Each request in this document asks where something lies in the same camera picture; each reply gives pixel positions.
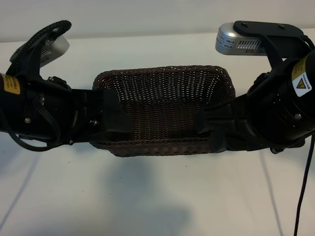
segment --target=brown wicker basket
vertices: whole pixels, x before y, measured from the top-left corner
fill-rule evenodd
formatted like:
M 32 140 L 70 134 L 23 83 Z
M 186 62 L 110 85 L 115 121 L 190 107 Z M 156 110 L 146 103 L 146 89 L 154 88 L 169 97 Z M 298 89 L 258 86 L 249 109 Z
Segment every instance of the brown wicker basket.
M 132 131 L 104 133 L 91 144 L 121 157 L 209 153 L 209 133 L 196 133 L 195 113 L 235 98 L 227 71 L 218 66 L 112 70 L 97 76 L 98 88 L 117 92 Z

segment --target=wire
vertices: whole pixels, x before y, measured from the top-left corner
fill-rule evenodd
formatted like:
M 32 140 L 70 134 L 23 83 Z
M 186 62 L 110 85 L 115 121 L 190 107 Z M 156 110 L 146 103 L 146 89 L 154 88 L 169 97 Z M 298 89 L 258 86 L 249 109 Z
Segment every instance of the wire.
M 309 47 L 313 50 L 315 49 L 314 43 L 311 41 L 310 38 L 307 37 L 307 35 L 303 35 L 302 39 L 309 45 Z
M 306 182 L 307 182 L 307 175 L 309 173 L 311 160 L 312 160 L 312 155 L 313 155 L 313 151 L 314 151 L 314 143 L 315 143 L 315 135 L 312 135 L 311 146 L 310 146 L 309 155 L 308 155 L 308 158 L 307 158 L 306 167 L 305 167 L 305 171 L 304 171 L 304 177 L 303 177 L 303 183 L 302 183 L 300 199 L 299 199 L 299 203 L 297 205 L 297 210 L 296 210 L 294 236 L 297 236 L 297 230 L 298 230 L 298 227 L 299 227 L 299 218 L 300 218 L 301 205 L 302 205 L 302 200 L 303 200 L 303 196 L 304 196 L 304 192 L 305 192 L 305 187 L 306 187 Z
M 59 146 L 59 140 L 60 140 L 60 128 L 58 126 L 58 123 L 55 121 L 55 119 L 50 115 L 50 113 L 46 110 L 46 108 L 38 101 L 37 98 L 33 100 L 33 105 L 38 110 L 38 112 L 43 116 L 43 118 L 50 124 L 50 126 L 53 128 L 56 139 L 53 143 L 50 145 L 47 145 L 46 147 L 35 147 L 32 145 L 29 145 L 25 142 L 23 142 L 19 137 L 16 136 L 15 132 L 12 130 L 10 124 L 8 123 L 5 114 L 0 107 L 0 121 L 4 127 L 4 129 L 8 132 L 8 134 L 11 136 L 11 138 L 21 147 L 30 150 L 30 151 L 47 151 L 52 148 L 55 148 Z

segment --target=robotic arm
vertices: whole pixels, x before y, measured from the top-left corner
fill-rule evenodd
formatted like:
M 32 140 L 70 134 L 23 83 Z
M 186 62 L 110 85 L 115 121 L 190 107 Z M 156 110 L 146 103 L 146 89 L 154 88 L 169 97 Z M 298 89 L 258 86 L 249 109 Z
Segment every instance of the robotic arm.
M 39 75 L 40 67 L 67 50 L 62 34 L 70 27 L 60 21 L 39 31 L 14 53 L 1 75 L 0 131 L 26 149 L 45 151 L 131 130 L 113 91 L 71 89 L 58 77 L 43 80 Z M 237 21 L 220 27 L 216 49 L 226 55 L 266 55 L 272 70 L 261 74 L 247 94 L 197 112 L 196 131 L 212 130 L 212 152 L 271 148 L 278 153 L 301 147 L 315 132 L 315 52 L 309 38 L 291 25 Z M 47 146 L 33 147 L 21 139 Z
M 301 147 L 315 131 L 312 41 L 291 25 L 237 21 L 220 27 L 216 49 L 226 55 L 266 55 L 272 69 L 247 94 L 198 112 L 197 131 L 213 130 L 211 150 L 278 153 Z

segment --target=yellow sticker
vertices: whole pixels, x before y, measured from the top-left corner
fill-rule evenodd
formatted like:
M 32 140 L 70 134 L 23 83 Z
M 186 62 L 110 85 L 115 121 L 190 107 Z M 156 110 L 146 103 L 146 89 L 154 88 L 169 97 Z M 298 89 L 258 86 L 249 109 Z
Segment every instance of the yellow sticker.
M 10 75 L 4 75 L 4 74 L 1 74 L 1 76 L 3 78 L 4 91 L 11 92 L 14 94 L 21 93 L 20 84 L 17 78 Z
M 305 84 L 303 82 L 303 79 L 300 80 L 300 82 L 297 84 L 297 89 L 306 89 Z
M 292 70 L 292 76 L 291 76 L 292 81 L 295 80 L 297 77 L 299 77 L 300 75 L 302 75 L 305 72 L 305 62 L 306 62 L 307 56 L 295 64 L 295 66 Z

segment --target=black bracket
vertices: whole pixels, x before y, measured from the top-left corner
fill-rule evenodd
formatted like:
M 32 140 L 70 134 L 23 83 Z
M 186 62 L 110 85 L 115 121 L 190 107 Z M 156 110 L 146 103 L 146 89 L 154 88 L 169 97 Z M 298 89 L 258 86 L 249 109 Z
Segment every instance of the black bracket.
M 116 92 L 105 88 L 71 89 L 61 78 L 50 77 L 44 80 L 40 76 L 40 57 L 43 47 L 64 34 L 70 27 L 69 21 L 59 21 L 40 30 L 16 50 L 10 59 L 12 64 L 6 73 L 15 76 L 23 85 L 25 90 L 23 114 L 31 114 L 32 123 L 37 123 L 38 127 L 34 132 L 33 127 L 28 125 L 26 132 L 20 128 L 23 127 L 24 123 L 22 123 L 14 128 L 15 134 L 21 134 L 20 138 L 52 143 L 45 150 L 63 144 L 98 141 L 103 137 L 104 132 L 131 131 L 131 119 L 120 110 Z M 39 109 L 34 106 L 34 101 L 39 101 L 39 98 L 42 98 L 40 104 L 45 110 L 44 115 L 36 116 Z M 47 124 L 51 124 L 49 128 L 52 130 L 56 127 L 58 135 L 57 132 L 49 134 Z M 43 150 L 32 146 L 28 146 L 28 149 Z
M 272 68 L 282 63 L 282 58 L 303 58 L 310 51 L 303 32 L 292 25 L 237 21 L 234 30 L 242 36 L 256 37 L 262 42 Z
M 209 136 L 211 152 L 253 151 L 264 148 L 283 150 L 301 147 L 301 144 L 304 144 L 304 138 L 279 145 L 261 137 L 251 124 L 246 94 L 230 102 L 201 108 L 196 113 L 195 121 L 197 133 L 211 131 Z

